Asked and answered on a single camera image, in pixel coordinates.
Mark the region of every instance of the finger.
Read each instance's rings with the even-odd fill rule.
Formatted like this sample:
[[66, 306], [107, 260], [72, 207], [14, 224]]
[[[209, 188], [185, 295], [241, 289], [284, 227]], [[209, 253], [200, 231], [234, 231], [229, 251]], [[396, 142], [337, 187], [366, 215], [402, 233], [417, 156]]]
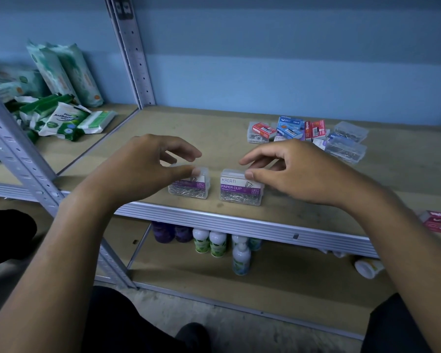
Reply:
[[245, 177], [249, 180], [268, 184], [271, 187], [278, 189], [278, 185], [281, 184], [280, 173], [271, 171], [265, 168], [252, 168], [245, 171]]
[[259, 145], [251, 150], [248, 154], [243, 156], [241, 160], [238, 162], [240, 165], [246, 165], [250, 162], [259, 160], [266, 157], [274, 157], [276, 159], [284, 158], [286, 154], [286, 147], [284, 144], [280, 142], [274, 143], [265, 143], [263, 145]]
[[198, 157], [202, 156], [200, 150], [195, 148], [189, 142], [177, 136], [159, 136], [161, 152], [170, 151], [171, 153], [180, 156], [181, 158], [193, 162]]
[[270, 167], [271, 171], [283, 171], [286, 169], [286, 162], [283, 159], [279, 159], [276, 163]]
[[166, 167], [166, 169], [170, 173], [171, 183], [183, 178], [189, 178], [193, 174], [196, 176], [196, 168], [192, 165]]
[[169, 153], [166, 153], [166, 152], [162, 152], [160, 154], [160, 160], [165, 161], [165, 162], [169, 163], [170, 165], [172, 165], [178, 161], [175, 157], [173, 157], [172, 155], [170, 155]]
[[255, 160], [248, 168], [263, 168], [268, 166], [274, 160], [276, 160], [276, 158], [264, 156], [258, 160]]

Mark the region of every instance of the metal upright post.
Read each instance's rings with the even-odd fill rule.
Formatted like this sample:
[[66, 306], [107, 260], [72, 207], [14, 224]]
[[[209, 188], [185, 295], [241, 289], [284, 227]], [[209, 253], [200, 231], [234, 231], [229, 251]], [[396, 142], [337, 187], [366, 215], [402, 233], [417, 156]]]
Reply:
[[105, 2], [135, 101], [139, 109], [146, 105], [155, 105], [132, 2], [131, 0], [105, 0]]
[[[54, 185], [56, 174], [0, 101], [0, 160], [53, 216], [64, 195]], [[135, 288], [127, 268], [105, 239], [98, 262], [118, 285]]]

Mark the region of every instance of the pile of stationery boxes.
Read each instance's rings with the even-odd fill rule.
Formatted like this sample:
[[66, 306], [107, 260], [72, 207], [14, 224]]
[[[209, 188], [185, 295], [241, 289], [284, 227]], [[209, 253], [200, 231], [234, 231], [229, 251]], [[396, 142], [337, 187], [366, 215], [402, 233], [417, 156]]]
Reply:
[[366, 154], [367, 147], [361, 142], [369, 130], [346, 121], [335, 125], [334, 131], [325, 128], [325, 120], [307, 121], [301, 118], [280, 116], [276, 123], [250, 122], [247, 141], [267, 143], [298, 139], [311, 141], [333, 156], [352, 164], [358, 163]]

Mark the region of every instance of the person's left hand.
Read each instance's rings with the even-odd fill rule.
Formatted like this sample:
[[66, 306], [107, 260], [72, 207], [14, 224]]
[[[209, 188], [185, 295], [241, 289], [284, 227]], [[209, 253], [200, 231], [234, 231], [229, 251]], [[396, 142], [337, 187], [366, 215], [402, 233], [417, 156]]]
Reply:
[[176, 180], [191, 176], [195, 168], [192, 165], [165, 167], [160, 164], [160, 160], [176, 163], [168, 152], [189, 162], [202, 155], [180, 137], [135, 136], [91, 172], [72, 194], [90, 196], [114, 210], [144, 199]]

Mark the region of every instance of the blue staples box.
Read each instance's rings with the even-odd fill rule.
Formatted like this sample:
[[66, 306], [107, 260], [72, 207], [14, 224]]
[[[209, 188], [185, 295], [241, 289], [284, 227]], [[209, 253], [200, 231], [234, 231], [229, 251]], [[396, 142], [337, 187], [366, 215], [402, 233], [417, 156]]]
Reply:
[[278, 120], [278, 134], [285, 139], [299, 139], [304, 137], [305, 121], [290, 116], [280, 116]]

